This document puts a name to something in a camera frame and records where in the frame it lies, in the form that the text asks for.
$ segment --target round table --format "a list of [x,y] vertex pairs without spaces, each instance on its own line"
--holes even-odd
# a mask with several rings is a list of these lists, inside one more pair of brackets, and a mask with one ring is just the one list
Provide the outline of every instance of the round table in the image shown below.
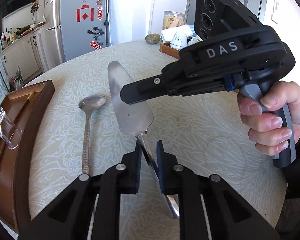
[[[107,66],[118,61],[137,81],[158,75],[173,57],[159,46],[133,41],[97,50],[42,74],[30,84],[52,79],[55,93],[42,119],[31,160],[29,205],[34,218],[81,174],[85,115],[78,102],[92,94],[106,104],[92,115],[90,170],[104,173],[135,148],[136,139],[118,126],[107,76]],[[240,193],[272,226],[283,205],[286,182],[269,157],[248,139],[240,121],[235,92],[190,97],[163,96],[148,100],[154,122],[148,139],[155,155],[156,142],[194,173],[216,173]],[[140,189],[121,196],[120,239],[179,239],[179,221],[163,210],[150,170],[143,157]]]

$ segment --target serrated blade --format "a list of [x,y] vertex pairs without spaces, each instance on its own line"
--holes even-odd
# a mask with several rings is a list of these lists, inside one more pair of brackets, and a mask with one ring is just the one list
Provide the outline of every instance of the serrated blade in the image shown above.
[[152,111],[146,101],[128,105],[121,100],[121,89],[133,83],[133,80],[119,62],[113,61],[108,65],[108,77],[111,101],[120,131],[138,137],[152,124]]

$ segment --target wooden tray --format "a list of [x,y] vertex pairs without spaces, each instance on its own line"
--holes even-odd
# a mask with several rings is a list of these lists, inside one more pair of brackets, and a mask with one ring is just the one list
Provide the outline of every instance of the wooden tray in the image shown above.
[[54,91],[52,80],[48,80],[13,91],[1,103],[10,119],[23,131],[14,150],[6,147],[0,138],[0,219],[16,233],[31,221],[30,161],[41,120]]
[[180,59],[179,50],[170,47],[170,42],[161,43],[159,51],[177,59]]

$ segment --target red diamond decoration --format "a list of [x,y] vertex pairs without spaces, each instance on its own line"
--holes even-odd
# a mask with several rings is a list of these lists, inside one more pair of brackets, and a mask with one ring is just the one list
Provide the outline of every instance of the red diamond decoration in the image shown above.
[[86,13],[85,13],[84,15],[82,15],[82,18],[83,18],[83,19],[87,19],[88,17],[89,17],[89,15],[86,14]]

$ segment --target drinking glass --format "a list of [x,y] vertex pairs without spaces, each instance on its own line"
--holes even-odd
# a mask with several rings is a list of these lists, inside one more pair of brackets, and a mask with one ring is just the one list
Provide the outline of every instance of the drinking glass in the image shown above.
[[0,106],[0,137],[10,150],[15,149],[21,139],[22,130],[14,124]]

